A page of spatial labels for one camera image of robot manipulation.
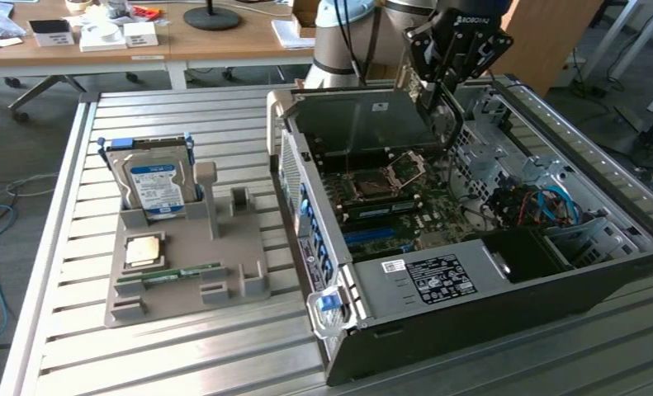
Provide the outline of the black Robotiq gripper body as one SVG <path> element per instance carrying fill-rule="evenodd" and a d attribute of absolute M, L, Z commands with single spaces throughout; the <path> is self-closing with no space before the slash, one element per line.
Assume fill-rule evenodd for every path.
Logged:
<path fill-rule="evenodd" d="M 502 6 L 438 6 L 430 19 L 437 63 L 455 78 L 477 78 L 502 55 Z"/>

